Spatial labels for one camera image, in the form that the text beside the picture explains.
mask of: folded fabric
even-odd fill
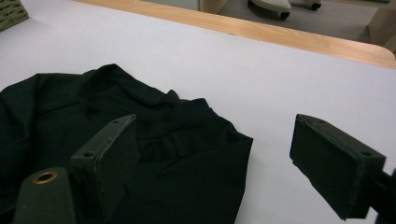
[[[0,213],[15,205],[25,177],[69,168],[84,143],[130,114],[141,158],[108,223],[234,223],[253,140],[205,99],[165,94],[115,64],[37,74],[0,93]]]

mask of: green woven basket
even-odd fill
[[[0,0],[0,32],[28,18],[19,0]]]

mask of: black garment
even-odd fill
[[[82,76],[38,74],[0,93],[0,212],[26,176],[69,167],[85,142],[129,114],[141,159],[109,223],[234,223],[252,139],[205,99],[164,94],[115,64]]]

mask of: wooden edge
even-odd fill
[[[309,50],[396,69],[395,56],[388,49],[380,46],[350,41],[326,35],[316,35],[308,32],[291,30],[253,21],[243,21],[188,10],[179,7],[169,7],[139,0],[77,0],[99,7],[108,7],[122,11],[133,12],[168,21],[176,21],[194,25],[231,35],[238,35],[295,49]]]

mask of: table surface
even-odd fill
[[[345,223],[292,165],[296,114],[386,155],[387,173],[396,166],[394,69],[74,1],[22,2],[31,18],[0,33],[0,90],[36,73],[116,63],[160,91],[206,98],[254,138],[236,223]],[[374,220],[371,211],[347,223]]]
[[[220,31],[226,34],[248,37],[296,49],[304,49],[396,69],[394,54],[388,49],[376,45],[349,41],[325,35],[316,35],[253,21],[243,21],[179,7],[153,4],[140,0],[78,1],[169,21],[177,21],[210,30]]]

